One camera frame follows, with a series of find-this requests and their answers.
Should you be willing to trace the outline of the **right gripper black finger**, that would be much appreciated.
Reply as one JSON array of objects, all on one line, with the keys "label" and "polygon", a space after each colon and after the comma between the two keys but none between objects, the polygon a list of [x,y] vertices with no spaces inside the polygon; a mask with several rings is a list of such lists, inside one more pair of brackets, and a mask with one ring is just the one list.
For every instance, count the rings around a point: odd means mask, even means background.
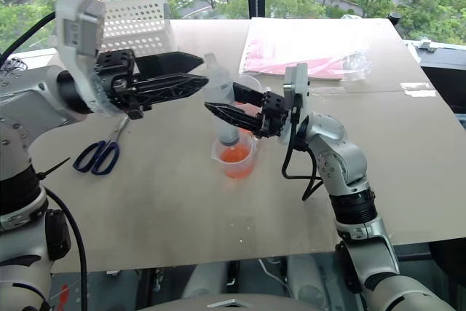
[{"label": "right gripper black finger", "polygon": [[247,87],[243,84],[233,83],[234,99],[238,103],[249,103],[254,106],[262,106],[265,94]]},{"label": "right gripper black finger", "polygon": [[204,106],[214,116],[230,125],[257,133],[259,131],[259,118],[246,114],[242,109],[226,103],[205,102]]}]

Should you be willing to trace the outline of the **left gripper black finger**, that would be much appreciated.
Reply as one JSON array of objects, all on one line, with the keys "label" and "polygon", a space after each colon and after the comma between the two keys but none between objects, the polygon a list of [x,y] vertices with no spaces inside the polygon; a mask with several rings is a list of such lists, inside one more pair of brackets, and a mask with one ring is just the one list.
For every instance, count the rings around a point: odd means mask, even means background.
[{"label": "left gripper black finger", "polygon": [[196,55],[177,51],[137,57],[135,63],[143,76],[161,76],[189,73],[201,66],[204,60]]},{"label": "left gripper black finger", "polygon": [[167,74],[135,82],[127,89],[143,106],[188,98],[200,91],[209,79],[188,73]]}]

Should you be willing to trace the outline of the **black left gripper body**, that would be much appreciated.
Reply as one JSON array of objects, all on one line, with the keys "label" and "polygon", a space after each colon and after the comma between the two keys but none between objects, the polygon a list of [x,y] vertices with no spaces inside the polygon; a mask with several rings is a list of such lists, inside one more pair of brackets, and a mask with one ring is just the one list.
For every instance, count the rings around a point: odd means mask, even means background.
[{"label": "black left gripper body", "polygon": [[147,97],[139,95],[133,75],[135,54],[132,49],[102,52],[98,55],[95,71],[112,107],[130,119],[142,119],[151,107]]}]

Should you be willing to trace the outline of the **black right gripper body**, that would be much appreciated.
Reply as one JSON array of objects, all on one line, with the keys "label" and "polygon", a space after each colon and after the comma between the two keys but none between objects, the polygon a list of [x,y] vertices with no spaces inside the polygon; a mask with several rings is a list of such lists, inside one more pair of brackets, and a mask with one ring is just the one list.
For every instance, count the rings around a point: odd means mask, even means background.
[{"label": "black right gripper body", "polygon": [[266,92],[261,112],[256,116],[259,119],[259,126],[254,132],[256,137],[270,138],[281,136],[286,119],[288,118],[285,98],[274,92]]}]

